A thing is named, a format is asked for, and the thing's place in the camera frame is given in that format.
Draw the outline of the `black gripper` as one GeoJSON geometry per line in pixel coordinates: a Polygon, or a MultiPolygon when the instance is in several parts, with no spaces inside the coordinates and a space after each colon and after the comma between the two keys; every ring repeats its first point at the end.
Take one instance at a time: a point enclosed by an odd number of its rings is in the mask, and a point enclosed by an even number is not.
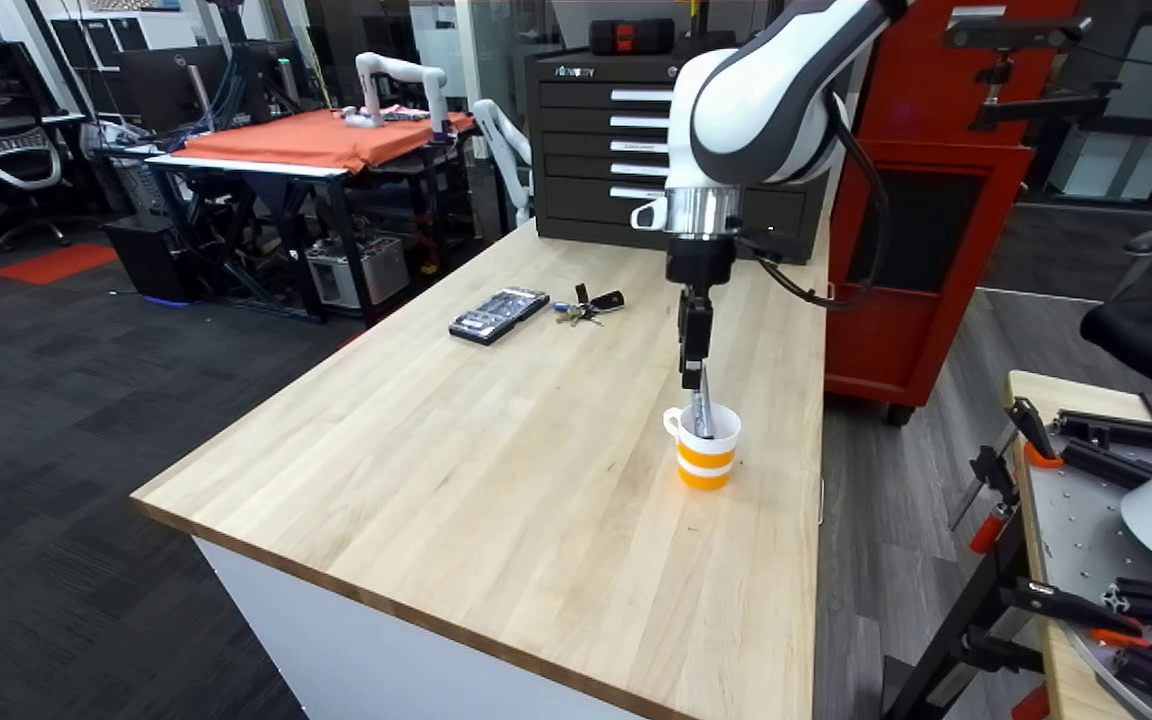
{"type": "Polygon", "coordinates": [[[718,235],[718,241],[673,241],[669,245],[669,266],[663,278],[679,290],[679,314],[676,314],[676,333],[679,333],[679,390],[696,394],[696,371],[706,375],[709,370],[709,350],[714,350],[714,284],[728,284],[738,266],[738,241],[718,235]]]}

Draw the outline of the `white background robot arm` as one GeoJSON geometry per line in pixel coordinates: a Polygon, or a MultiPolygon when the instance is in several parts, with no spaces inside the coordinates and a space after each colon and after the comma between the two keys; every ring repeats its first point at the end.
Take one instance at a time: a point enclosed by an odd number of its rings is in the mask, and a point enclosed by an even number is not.
{"type": "Polygon", "coordinates": [[[357,81],[360,81],[360,104],[346,107],[339,121],[352,129],[385,129],[391,121],[423,121],[434,132],[450,132],[450,98],[444,98],[444,69],[417,64],[385,52],[357,52],[357,81]],[[423,98],[423,107],[385,104],[382,86],[417,89],[423,98]]]}

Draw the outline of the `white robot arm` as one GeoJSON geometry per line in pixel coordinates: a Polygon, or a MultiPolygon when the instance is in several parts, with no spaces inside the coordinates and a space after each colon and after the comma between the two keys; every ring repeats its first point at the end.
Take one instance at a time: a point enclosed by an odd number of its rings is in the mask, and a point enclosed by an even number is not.
{"type": "Polygon", "coordinates": [[[740,50],[709,50],[676,72],[663,188],[629,226],[669,235],[687,394],[709,375],[714,290],[738,266],[740,191],[810,183],[832,164],[839,104],[828,89],[905,14],[909,0],[787,0],[740,50]]]}

